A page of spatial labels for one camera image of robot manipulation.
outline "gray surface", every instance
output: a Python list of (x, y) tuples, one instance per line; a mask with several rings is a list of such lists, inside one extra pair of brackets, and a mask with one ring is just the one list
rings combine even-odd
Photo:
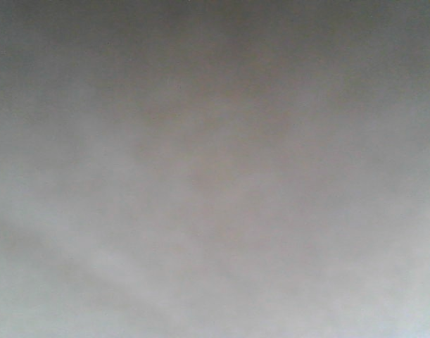
[(0, 1), (0, 338), (430, 337), (430, 1)]

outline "blurry background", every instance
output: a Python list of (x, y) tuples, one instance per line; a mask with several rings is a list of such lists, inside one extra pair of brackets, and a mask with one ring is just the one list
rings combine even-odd
[(430, 337), (430, 1), (0, 1), (12, 337)]

